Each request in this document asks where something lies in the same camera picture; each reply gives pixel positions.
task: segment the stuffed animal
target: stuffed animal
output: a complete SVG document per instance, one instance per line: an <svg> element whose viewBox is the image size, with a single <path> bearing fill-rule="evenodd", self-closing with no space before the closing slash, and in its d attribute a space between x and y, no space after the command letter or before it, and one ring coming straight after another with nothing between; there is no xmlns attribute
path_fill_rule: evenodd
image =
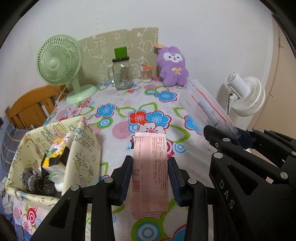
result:
<svg viewBox="0 0 296 241"><path fill-rule="evenodd" d="M185 58L177 47L159 49L157 64L165 86L184 86L187 83L189 73L185 68Z"/></svg>

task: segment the plush toy ear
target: plush toy ear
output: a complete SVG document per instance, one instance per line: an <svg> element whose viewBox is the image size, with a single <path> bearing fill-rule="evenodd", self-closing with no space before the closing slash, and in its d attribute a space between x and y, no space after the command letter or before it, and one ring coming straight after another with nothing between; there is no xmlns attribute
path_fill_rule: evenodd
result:
<svg viewBox="0 0 296 241"><path fill-rule="evenodd" d="M158 50L158 55L160 55L160 54L164 54L164 53L166 53L166 52L169 52L168 47L164 47L163 49L159 49L159 50Z"/></svg>
<svg viewBox="0 0 296 241"><path fill-rule="evenodd" d="M181 53L180 50L177 47L175 47L175 46L169 47L168 50L170 52Z"/></svg>

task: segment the pink tissue package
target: pink tissue package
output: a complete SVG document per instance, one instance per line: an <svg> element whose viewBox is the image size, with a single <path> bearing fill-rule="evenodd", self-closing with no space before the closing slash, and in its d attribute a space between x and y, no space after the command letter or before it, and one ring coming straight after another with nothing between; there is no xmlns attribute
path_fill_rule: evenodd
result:
<svg viewBox="0 0 296 241"><path fill-rule="evenodd" d="M168 158L165 134L135 133L131 211L168 210Z"/></svg>

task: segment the wooden chair back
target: wooden chair back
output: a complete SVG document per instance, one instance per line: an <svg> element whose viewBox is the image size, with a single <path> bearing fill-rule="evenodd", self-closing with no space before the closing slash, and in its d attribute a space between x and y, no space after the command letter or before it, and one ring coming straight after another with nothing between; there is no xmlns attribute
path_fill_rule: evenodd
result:
<svg viewBox="0 0 296 241"><path fill-rule="evenodd" d="M53 97L58 98L64 88L64 85L46 85L29 91L21 96L10 109L5 110L7 118L19 129L30 128L31 125L34 128L42 126L47 116L41 104L44 104L47 112L51 114L55 105Z"/></svg>

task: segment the floral tablecloth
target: floral tablecloth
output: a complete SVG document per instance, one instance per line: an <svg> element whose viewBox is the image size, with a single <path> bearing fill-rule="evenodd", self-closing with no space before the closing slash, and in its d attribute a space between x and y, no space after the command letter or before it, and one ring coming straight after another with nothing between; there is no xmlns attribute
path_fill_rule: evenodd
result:
<svg viewBox="0 0 296 241"><path fill-rule="evenodd" d="M74 105L62 101L45 124L83 115L95 131L102 147L100 179L120 167L126 155L132 155L131 136L137 132L166 133L168 157L174 156L180 168L191 178L212 186L208 172L210 156L215 149L199 133L190 116L179 106L182 87L165 87L162 82L144 83L134 80L132 88L117 91L112 85L98 85L98 91L87 100ZM147 217L131 213L129 193L121 207L113 207L116 240L183 240L187 209L180 208L169 193L166 212ZM47 210L31 207L16 200L15 221L33 234ZM91 217L87 217L86 239L90 238ZM212 225L209 226L212 239Z"/></svg>

